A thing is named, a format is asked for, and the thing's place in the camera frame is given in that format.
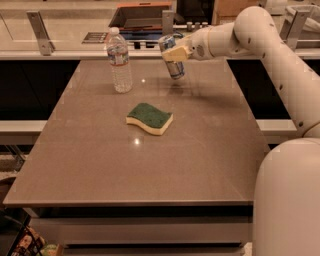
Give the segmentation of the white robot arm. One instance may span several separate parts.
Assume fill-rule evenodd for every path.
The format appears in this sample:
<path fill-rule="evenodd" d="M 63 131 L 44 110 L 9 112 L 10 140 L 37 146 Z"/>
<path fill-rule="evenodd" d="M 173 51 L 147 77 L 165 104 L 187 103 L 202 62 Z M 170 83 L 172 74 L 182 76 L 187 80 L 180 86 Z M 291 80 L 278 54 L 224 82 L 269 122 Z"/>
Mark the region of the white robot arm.
<path fill-rule="evenodd" d="M 162 53 L 166 61 L 258 57 L 297 128 L 264 158 L 254 192 L 252 256 L 320 256 L 320 77 L 281 39 L 267 10 L 210 26 Z"/>

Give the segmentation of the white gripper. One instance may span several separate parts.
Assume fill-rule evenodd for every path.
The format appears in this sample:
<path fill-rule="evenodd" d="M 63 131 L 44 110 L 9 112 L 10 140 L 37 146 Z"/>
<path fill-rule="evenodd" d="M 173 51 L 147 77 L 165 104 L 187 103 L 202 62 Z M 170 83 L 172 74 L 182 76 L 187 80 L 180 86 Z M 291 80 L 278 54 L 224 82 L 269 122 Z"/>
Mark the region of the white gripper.
<path fill-rule="evenodd" d="M 212 58 L 209 50 L 208 27 L 197 30 L 196 32 L 180 40 L 182 46 L 175 46 L 162 53 L 162 57 L 168 62 L 186 61 L 189 58 L 196 60 L 208 60 Z"/>

